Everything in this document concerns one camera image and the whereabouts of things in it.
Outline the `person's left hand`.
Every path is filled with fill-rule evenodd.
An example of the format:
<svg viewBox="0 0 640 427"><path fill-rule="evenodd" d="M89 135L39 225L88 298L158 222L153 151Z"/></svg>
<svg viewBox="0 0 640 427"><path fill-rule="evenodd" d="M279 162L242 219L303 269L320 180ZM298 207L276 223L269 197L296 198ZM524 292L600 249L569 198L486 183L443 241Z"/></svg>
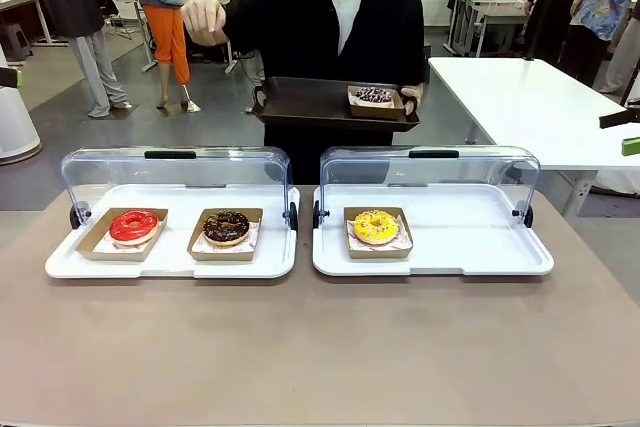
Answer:
<svg viewBox="0 0 640 427"><path fill-rule="evenodd" d="M411 115L421 104L424 93L424 85L404 86L400 89L400 97L403 102L405 115Z"/></svg>

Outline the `person's right hand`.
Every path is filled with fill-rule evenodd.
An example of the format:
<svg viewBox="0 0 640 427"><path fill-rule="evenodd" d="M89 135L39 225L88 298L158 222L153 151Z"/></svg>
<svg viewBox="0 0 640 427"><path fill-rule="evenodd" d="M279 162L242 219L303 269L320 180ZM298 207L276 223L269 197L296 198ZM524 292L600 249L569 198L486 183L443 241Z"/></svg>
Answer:
<svg viewBox="0 0 640 427"><path fill-rule="evenodd" d="M226 44L226 12L219 0L185 0L181 15L191 40L201 46Z"/></svg>

